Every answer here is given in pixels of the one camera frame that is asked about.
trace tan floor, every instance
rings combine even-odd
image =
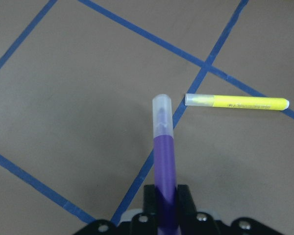
[[[0,58],[50,8],[0,61],[0,159],[85,214],[111,219],[152,150],[152,98],[168,94],[175,111],[200,67],[89,2],[53,2],[0,1]],[[96,3],[205,61],[240,1]],[[294,1],[249,1],[213,66],[287,98],[294,111]],[[211,72],[197,93],[248,95]],[[198,207],[294,235],[294,115],[188,107],[174,137],[178,183]],[[86,225],[1,165],[1,235],[67,235]],[[153,169],[143,184],[152,183]],[[141,206],[139,189],[129,208]]]

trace highlighter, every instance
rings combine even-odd
[[[232,96],[214,94],[186,94],[186,106],[209,106],[238,109],[285,110],[290,102],[284,98]]]

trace translucent cap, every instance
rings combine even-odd
[[[186,94],[185,106],[213,106],[214,100],[213,94]]]
[[[159,94],[152,100],[153,137],[173,137],[172,105],[166,94]]]

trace purple highlighter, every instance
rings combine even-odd
[[[177,235],[176,176],[170,97],[166,94],[157,95],[152,100],[152,114],[158,234]]]

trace screw head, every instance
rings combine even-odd
[[[148,217],[146,215],[141,215],[139,216],[138,221],[141,223],[146,223],[148,222]]]
[[[109,230],[109,226],[106,225],[106,224],[101,224],[101,225],[98,227],[98,232],[100,232],[100,233],[104,233],[104,232],[106,232],[106,231],[108,231],[108,230]]]
[[[250,225],[250,223],[247,222],[247,221],[244,221],[244,220],[241,220],[241,221],[239,222],[239,227],[240,227],[241,229],[244,229],[244,230],[250,230],[250,229],[251,229],[251,225]]]
[[[197,219],[198,221],[206,221],[208,218],[207,218],[207,216],[206,216],[205,214],[203,214],[203,213],[198,213],[197,216],[196,216],[196,219]]]

